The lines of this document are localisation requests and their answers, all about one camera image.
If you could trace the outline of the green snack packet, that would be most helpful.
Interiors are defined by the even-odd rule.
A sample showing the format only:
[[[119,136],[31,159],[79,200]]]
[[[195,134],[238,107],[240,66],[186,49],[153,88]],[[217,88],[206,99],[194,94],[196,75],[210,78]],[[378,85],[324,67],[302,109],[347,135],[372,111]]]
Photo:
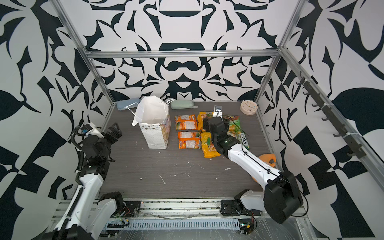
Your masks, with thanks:
[[[225,116],[229,120],[229,132],[240,132],[241,131],[241,122],[239,116]]]

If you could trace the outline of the green yellow candy packet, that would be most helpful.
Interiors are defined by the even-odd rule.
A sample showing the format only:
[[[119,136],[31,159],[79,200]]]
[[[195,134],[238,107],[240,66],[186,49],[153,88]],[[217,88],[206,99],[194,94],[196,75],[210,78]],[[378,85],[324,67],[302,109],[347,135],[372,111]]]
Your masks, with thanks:
[[[244,145],[244,147],[249,150],[250,146],[246,138],[246,134],[243,132],[235,132],[236,138]]]

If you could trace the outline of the small yellow snack packet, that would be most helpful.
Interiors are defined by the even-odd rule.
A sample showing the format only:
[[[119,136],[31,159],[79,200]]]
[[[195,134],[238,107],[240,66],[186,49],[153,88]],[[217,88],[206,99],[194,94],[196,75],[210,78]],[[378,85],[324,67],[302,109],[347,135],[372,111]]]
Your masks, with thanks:
[[[217,152],[213,142],[211,133],[201,133],[201,149],[203,151],[204,157],[211,159],[219,157],[221,154]]]

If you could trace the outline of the orange snack packet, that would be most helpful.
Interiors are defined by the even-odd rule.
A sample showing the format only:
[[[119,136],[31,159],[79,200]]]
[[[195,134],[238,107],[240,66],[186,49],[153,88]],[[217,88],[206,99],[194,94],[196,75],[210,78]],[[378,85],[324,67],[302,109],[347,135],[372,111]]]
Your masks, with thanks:
[[[175,116],[176,131],[181,130],[197,130],[198,123],[195,115],[179,115]]]
[[[179,149],[200,149],[201,135],[199,132],[178,132]]]

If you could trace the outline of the cartoon animal paper bag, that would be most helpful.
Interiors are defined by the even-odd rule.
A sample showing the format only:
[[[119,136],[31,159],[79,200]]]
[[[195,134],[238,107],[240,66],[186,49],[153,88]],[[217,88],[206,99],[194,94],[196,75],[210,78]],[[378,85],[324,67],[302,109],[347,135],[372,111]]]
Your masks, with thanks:
[[[171,130],[169,102],[156,96],[144,97],[140,103],[125,106],[134,115],[132,126],[138,125],[149,149],[165,150],[168,146]]]

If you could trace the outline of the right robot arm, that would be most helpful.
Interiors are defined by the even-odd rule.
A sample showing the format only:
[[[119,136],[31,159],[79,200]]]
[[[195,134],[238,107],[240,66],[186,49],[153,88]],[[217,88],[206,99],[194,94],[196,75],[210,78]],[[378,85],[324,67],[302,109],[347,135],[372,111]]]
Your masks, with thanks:
[[[207,119],[204,129],[211,133],[217,152],[242,167],[264,189],[262,207],[250,191],[240,195],[245,209],[265,211],[279,224],[289,217],[300,218],[307,214],[295,215],[308,200],[290,171],[281,172],[252,154],[239,140],[228,135],[227,124],[221,117]]]

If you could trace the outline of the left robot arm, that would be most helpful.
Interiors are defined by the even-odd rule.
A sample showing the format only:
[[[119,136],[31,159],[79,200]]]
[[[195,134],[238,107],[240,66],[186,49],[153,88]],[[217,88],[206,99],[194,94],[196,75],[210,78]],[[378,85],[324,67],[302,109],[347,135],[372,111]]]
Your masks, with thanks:
[[[81,157],[75,178],[78,188],[54,230],[42,236],[44,240],[97,240],[109,218],[125,207],[120,192],[98,196],[114,162],[111,146],[122,135],[118,123],[107,132],[99,131],[93,123],[73,129],[71,143]]]

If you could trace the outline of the round beige clock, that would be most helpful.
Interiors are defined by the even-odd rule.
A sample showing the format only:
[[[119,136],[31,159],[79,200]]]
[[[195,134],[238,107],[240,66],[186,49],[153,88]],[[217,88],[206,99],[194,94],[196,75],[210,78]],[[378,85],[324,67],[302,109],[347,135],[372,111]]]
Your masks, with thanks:
[[[258,111],[258,105],[250,100],[244,100],[240,105],[241,112],[245,115],[252,116]]]

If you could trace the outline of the orange fish toy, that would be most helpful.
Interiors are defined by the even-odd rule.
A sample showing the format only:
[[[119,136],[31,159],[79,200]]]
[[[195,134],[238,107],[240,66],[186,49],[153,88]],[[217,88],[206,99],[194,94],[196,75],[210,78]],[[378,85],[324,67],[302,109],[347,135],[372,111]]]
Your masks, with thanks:
[[[276,156],[274,154],[263,154],[259,157],[252,156],[255,163],[254,174],[252,178],[264,187],[269,180],[274,180],[278,175]]]

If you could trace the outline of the small circuit board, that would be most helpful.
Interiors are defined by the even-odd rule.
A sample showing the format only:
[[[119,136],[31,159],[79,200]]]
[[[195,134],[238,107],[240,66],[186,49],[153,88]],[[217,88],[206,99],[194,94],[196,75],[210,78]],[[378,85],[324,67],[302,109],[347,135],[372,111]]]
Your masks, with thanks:
[[[257,228],[257,221],[252,219],[240,219],[239,220],[239,232],[243,235],[251,234]]]

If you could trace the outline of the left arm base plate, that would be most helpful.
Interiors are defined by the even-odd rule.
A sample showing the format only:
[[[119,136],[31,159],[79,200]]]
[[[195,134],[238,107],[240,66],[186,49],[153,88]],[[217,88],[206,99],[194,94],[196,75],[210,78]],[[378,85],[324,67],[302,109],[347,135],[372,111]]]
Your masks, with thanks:
[[[125,206],[120,212],[122,218],[133,218],[140,213],[141,201],[125,201]]]

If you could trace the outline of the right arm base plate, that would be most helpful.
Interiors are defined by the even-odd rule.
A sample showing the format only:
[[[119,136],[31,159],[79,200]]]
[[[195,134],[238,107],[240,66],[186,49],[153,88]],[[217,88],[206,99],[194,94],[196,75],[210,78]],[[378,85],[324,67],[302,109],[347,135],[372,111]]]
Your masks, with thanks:
[[[224,217],[230,216],[259,216],[262,210],[247,210],[240,200],[221,200],[220,213]]]

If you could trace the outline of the black hook rail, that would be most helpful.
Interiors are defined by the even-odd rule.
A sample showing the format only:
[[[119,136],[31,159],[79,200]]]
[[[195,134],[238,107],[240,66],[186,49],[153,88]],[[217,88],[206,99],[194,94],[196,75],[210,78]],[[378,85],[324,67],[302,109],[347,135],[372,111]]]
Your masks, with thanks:
[[[337,131],[333,136],[335,138],[342,138],[351,149],[351,152],[347,153],[347,155],[359,159],[365,157],[367,153],[363,148],[362,141],[359,139],[360,134],[348,125],[347,120],[340,113],[335,104],[332,103],[313,79],[305,78],[302,72],[300,72],[300,78],[301,80],[299,84],[306,89],[304,94],[306,96],[311,96],[315,101],[312,106],[324,113],[325,117],[322,118],[322,121],[329,121]]]

